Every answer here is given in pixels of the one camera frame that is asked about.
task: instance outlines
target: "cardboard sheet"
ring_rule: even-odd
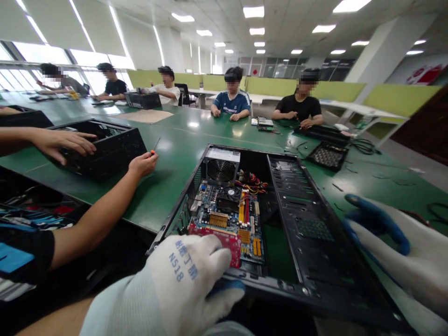
[[[113,117],[151,124],[163,120],[165,118],[171,117],[172,115],[173,115],[172,113],[166,111],[140,110],[133,113],[123,113],[119,115],[114,115]]]

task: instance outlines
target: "white t-shirt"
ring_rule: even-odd
[[[179,97],[181,96],[181,91],[179,90],[178,87],[173,86],[172,88],[167,89],[164,84],[159,84],[159,85],[153,86],[151,88],[145,88],[144,92],[145,93],[157,92],[157,89],[160,89],[160,90],[166,91],[166,92],[171,92],[176,95],[176,99],[170,99],[168,97],[159,95],[160,102],[162,103],[162,105],[163,104],[170,104],[170,105],[178,105],[179,104]]]

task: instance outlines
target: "screwdriver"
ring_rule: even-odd
[[[155,148],[157,147],[157,145],[159,144],[160,138],[157,140],[154,149],[151,151],[151,153],[149,154],[148,158],[150,158],[151,156],[153,156],[155,154]]]

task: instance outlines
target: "black t-shirt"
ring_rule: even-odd
[[[322,114],[321,103],[314,97],[306,97],[304,101],[299,103],[295,100],[295,95],[286,96],[277,104],[275,109],[280,110],[281,113],[297,112],[297,118],[300,121],[308,119],[310,115],[314,117]]]
[[[117,79],[115,82],[107,81],[105,93],[110,94],[112,96],[118,95],[120,93],[127,92],[126,83],[121,79]]]

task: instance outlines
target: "green table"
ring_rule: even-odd
[[[161,110],[171,112],[173,116],[155,124],[143,124],[114,118],[117,114],[136,111],[129,107],[95,108],[90,100],[55,100],[36,104],[30,102],[27,96],[11,93],[4,94],[4,99],[10,104],[43,110],[55,125],[96,118],[138,127],[147,149],[152,149],[160,137],[157,169],[140,183],[124,215],[125,219],[154,233],[161,228],[209,143],[283,153],[284,148],[307,141],[301,147],[304,155],[309,154],[319,143],[293,134],[291,126],[294,124],[276,124],[279,134],[265,133],[252,126],[250,118],[230,122],[227,115],[216,119],[209,111],[178,106],[163,106]],[[353,209],[344,199],[347,193],[414,211],[427,219],[432,219],[427,211],[427,204],[448,203],[446,193],[409,172],[386,154],[367,156],[351,149],[347,162],[340,172],[332,173],[303,161],[340,218]],[[94,183],[56,168],[34,148],[0,158],[0,165],[89,204],[96,202],[121,177],[115,176],[102,184]],[[446,225],[434,223],[434,227],[448,235]],[[405,316],[411,316],[412,305],[404,292],[373,263],[371,265]]]

